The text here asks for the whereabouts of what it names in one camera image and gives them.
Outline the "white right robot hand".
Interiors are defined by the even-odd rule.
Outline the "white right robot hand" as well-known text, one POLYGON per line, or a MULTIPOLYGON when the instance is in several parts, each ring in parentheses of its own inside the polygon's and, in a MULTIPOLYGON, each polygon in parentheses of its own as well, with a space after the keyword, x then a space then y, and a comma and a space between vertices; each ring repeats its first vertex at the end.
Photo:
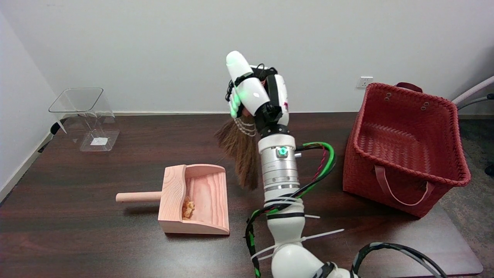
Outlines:
POLYGON ((284 78, 274 67, 250 65, 238 51, 226 56, 230 81, 225 95, 230 116, 242 132, 262 137, 287 133, 288 92, 284 78))

